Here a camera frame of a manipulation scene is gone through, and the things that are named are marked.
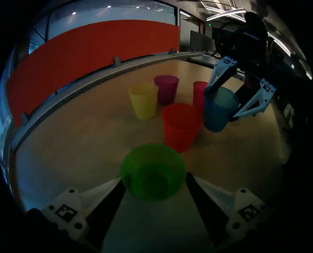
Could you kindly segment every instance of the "red wall panel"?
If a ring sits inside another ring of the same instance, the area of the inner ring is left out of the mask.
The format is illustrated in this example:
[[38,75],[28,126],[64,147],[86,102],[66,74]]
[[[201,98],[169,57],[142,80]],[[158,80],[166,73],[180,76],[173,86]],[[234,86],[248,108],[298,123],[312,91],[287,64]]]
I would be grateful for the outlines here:
[[179,50],[179,27],[144,21],[115,20],[89,24],[47,41],[16,68],[7,96],[17,126],[21,113],[32,113],[47,97],[102,67],[148,54]]

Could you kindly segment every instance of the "red cup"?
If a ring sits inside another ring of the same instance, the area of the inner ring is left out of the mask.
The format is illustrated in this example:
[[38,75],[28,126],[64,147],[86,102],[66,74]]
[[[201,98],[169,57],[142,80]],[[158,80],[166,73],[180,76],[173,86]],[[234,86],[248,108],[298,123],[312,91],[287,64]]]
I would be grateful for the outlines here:
[[172,75],[159,75],[154,78],[154,83],[159,87],[158,102],[169,105],[174,102],[179,79]]
[[193,83],[193,106],[203,112],[205,99],[203,93],[207,87],[207,82],[196,81]]
[[203,125],[203,114],[195,107],[183,103],[166,106],[161,113],[164,123],[165,144],[178,153],[194,142]]

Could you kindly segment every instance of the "yellow cup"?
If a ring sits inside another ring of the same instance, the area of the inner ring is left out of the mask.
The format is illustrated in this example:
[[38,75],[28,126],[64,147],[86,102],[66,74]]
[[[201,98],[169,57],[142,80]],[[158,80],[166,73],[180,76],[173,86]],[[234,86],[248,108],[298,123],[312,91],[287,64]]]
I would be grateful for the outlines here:
[[128,93],[138,119],[154,117],[157,106],[158,86],[154,84],[132,85]]

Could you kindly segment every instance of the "plastic cup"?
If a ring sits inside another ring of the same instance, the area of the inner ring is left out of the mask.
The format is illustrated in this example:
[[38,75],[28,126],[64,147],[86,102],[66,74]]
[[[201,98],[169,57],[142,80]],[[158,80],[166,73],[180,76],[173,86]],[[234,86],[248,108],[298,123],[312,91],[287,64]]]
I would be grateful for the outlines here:
[[205,106],[205,98],[203,93],[207,87],[207,82],[196,81],[193,83],[193,106],[203,112]]
[[165,144],[181,153],[189,149],[203,125],[203,115],[195,107],[176,103],[166,106],[161,113]]
[[231,90],[220,87],[213,94],[205,93],[205,127],[212,132],[220,132],[238,108],[238,97]]
[[137,118],[149,119],[155,115],[158,87],[153,84],[135,84],[129,95]]
[[154,78],[154,82],[159,87],[159,104],[163,106],[172,104],[175,99],[179,79],[172,75],[159,75]]
[[132,195],[160,201],[181,188],[186,178],[186,166],[181,156],[166,145],[146,144],[125,157],[120,176]]

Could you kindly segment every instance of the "magenta cup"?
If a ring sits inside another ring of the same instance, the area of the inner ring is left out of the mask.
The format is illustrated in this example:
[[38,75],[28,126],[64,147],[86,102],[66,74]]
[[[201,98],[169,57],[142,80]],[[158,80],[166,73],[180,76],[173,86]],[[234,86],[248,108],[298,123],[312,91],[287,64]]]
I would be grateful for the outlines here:
[[207,82],[196,81],[193,83],[193,106],[203,113],[205,106],[205,98],[203,93],[207,87]]
[[158,102],[161,105],[169,105],[174,102],[179,79],[172,75],[159,75],[154,78],[159,87]]

